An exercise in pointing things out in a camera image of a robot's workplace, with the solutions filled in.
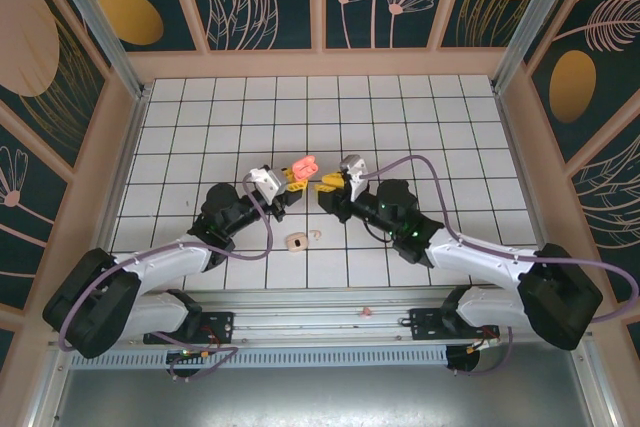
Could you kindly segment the aluminium table side rail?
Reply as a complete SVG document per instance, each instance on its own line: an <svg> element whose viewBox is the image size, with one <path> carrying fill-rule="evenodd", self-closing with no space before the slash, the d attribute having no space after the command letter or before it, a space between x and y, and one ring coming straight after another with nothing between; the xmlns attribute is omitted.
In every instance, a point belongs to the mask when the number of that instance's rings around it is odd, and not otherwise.
<svg viewBox="0 0 640 427"><path fill-rule="evenodd" d="M562 185L557 185L559 164L547 128L538 114L529 112L527 105L513 96L499 95L498 104L515 150L516 168L524 183L538 243L567 247Z"/></svg>
<svg viewBox="0 0 640 427"><path fill-rule="evenodd" d="M121 148L116 160L115 170L92 239L92 247L98 247L107 252L110 251L110 245L114 237L118 213L124 198L128 174L133 163L144 116L148 109L151 91L151 83L143 84L140 96L132 105Z"/></svg>

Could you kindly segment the grey metal sheet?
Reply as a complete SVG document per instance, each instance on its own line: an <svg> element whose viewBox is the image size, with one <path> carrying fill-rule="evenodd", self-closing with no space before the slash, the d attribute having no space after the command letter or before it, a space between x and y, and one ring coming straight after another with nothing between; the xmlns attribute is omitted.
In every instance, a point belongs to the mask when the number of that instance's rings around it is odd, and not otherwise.
<svg viewBox="0 0 640 427"><path fill-rule="evenodd" d="M511 364L486 377L442 367L70 374L55 427L592 427L573 375Z"/></svg>

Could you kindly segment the wall panel with orange oval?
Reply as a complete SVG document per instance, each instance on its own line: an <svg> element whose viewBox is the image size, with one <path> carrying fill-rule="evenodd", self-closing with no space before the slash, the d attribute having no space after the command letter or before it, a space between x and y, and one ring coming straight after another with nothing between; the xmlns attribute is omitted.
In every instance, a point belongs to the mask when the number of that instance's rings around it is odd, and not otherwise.
<svg viewBox="0 0 640 427"><path fill-rule="evenodd" d="M625 109L620 145L640 135L640 0L574 0L529 74L551 143L569 162Z"/></svg>

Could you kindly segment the wall panel with fern outlines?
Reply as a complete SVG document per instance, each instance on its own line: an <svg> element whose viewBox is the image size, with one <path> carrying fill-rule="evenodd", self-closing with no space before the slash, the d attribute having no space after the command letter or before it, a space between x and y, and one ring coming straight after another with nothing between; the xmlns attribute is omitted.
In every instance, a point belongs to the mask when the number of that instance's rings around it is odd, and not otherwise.
<svg viewBox="0 0 640 427"><path fill-rule="evenodd" d="M621 132L572 177L602 261L640 286L640 132Z"/></svg>

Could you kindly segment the aluminium frame post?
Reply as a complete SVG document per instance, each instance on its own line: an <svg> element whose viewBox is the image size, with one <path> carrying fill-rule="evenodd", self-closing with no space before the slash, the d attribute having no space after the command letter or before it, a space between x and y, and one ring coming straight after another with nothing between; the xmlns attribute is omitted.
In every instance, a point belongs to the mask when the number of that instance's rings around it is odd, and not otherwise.
<svg viewBox="0 0 640 427"><path fill-rule="evenodd" d="M147 97L149 94L147 85L136 74L124 47L111 28L98 1L73 0L73 2L87 21L89 29L94 33L98 44L111 62L113 69L122 80L127 91L136 100Z"/></svg>
<svg viewBox="0 0 640 427"><path fill-rule="evenodd" d="M70 354L48 351L36 382L36 390L27 417L27 427L55 427L59 405L68 376Z"/></svg>
<svg viewBox="0 0 640 427"><path fill-rule="evenodd" d="M557 2L558 0L530 0L492 77L491 84L496 96L505 93Z"/></svg>
<svg viewBox="0 0 640 427"><path fill-rule="evenodd" d="M621 427L617 404L592 337L580 341L572 359L592 426Z"/></svg>

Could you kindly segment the earbud charging case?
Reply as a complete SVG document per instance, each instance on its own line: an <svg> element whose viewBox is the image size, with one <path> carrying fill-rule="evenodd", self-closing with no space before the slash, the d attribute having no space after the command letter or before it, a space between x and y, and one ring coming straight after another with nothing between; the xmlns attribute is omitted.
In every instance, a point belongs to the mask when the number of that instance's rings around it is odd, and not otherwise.
<svg viewBox="0 0 640 427"><path fill-rule="evenodd" d="M316 157L307 155L292 164L291 170L296 181L308 180L318 172Z"/></svg>

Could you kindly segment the wall panel with single flower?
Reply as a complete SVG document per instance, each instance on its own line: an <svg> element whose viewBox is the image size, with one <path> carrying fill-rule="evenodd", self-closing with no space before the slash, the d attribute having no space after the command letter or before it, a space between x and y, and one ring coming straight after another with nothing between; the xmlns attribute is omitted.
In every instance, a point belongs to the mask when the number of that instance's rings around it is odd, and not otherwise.
<svg viewBox="0 0 640 427"><path fill-rule="evenodd" d="M72 168L0 99L0 308L27 308Z"/></svg>

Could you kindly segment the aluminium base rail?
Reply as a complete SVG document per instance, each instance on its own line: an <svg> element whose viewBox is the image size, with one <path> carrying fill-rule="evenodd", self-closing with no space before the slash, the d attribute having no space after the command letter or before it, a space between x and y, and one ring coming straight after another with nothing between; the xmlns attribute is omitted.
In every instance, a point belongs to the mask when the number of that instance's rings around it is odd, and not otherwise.
<svg viewBox="0 0 640 427"><path fill-rule="evenodd" d="M414 308L439 308L459 287L371 288L275 291L184 292L203 312L232 312L234 328L230 344L256 347L311 347L385 345L408 343L469 343L470 340L413 340L400 324ZM369 319L359 316L363 307L372 310ZM512 327L526 341L540 342L532 330ZM155 332L167 345L175 340ZM126 343L145 344L143 335L122 339L110 349Z"/></svg>

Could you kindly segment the wall panel with large disc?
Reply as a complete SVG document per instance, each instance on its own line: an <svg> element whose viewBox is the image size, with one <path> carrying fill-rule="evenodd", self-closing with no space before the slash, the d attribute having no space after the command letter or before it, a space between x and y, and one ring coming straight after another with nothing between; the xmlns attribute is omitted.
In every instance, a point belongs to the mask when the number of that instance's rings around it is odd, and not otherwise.
<svg viewBox="0 0 640 427"><path fill-rule="evenodd" d="M0 103L71 167L104 83L54 0L0 0Z"/></svg>

